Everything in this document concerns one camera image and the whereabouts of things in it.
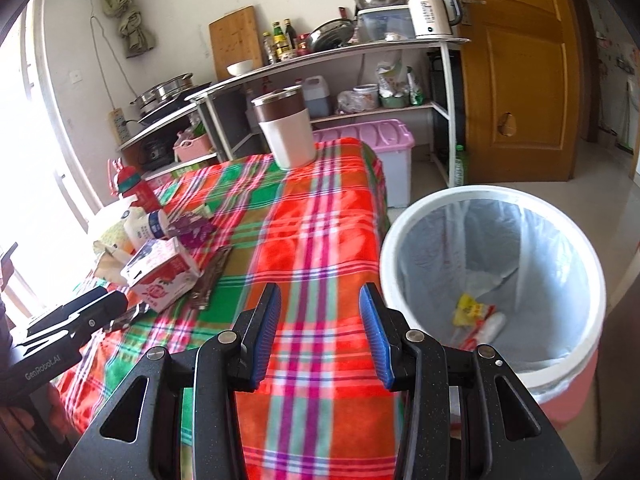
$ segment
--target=red water bottle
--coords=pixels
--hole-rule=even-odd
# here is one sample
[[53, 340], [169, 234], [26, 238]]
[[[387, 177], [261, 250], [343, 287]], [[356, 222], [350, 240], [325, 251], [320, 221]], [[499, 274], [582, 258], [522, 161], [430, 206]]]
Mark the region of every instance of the red water bottle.
[[107, 174], [109, 175], [109, 188], [111, 194], [126, 198], [135, 195], [137, 200], [132, 204], [141, 207], [147, 213], [162, 209], [158, 197], [151, 189], [151, 186], [144, 180], [133, 166], [123, 166], [122, 159], [109, 159], [107, 163]]

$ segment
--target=wooden cutting board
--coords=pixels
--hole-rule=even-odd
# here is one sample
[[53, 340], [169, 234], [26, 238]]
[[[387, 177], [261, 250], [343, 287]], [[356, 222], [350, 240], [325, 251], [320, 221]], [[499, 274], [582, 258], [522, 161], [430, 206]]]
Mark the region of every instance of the wooden cutting board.
[[262, 43], [255, 22], [255, 10], [251, 7], [236, 10], [209, 24], [213, 63], [218, 81], [232, 75], [226, 67], [244, 61], [254, 60], [254, 69], [262, 62]]

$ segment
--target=power strip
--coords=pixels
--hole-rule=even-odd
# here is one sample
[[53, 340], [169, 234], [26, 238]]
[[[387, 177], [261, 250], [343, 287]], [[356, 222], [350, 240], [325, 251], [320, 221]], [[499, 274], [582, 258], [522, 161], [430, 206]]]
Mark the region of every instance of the power strip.
[[111, 131], [115, 136], [118, 144], [127, 142], [131, 138], [131, 132], [127, 126], [127, 120], [124, 118], [122, 108], [114, 108], [108, 115]]

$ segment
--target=electric kettle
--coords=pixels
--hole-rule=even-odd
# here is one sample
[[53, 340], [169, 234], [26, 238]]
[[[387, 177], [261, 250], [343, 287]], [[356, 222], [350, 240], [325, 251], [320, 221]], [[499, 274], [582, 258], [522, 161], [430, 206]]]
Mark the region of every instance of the electric kettle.
[[462, 5], [460, 0], [451, 1], [455, 11], [453, 20], [449, 19], [444, 0], [409, 0], [416, 38], [446, 40], [453, 37], [451, 27], [462, 21]]

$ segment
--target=blue gripper pad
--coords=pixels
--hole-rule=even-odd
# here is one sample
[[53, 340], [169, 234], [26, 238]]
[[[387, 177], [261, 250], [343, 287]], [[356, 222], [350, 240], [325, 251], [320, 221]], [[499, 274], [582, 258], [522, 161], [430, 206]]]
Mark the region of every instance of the blue gripper pad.
[[271, 297], [268, 299], [267, 309], [262, 318], [260, 330], [254, 343], [254, 370], [252, 371], [250, 384], [257, 389], [260, 382], [267, 374], [267, 365], [273, 347], [273, 340], [278, 329], [280, 309], [282, 308], [282, 294], [280, 287], [274, 285]]
[[367, 285], [363, 285], [360, 289], [360, 317], [369, 340], [376, 375], [389, 390], [395, 380], [391, 367], [391, 345], [382, 328], [380, 316]]

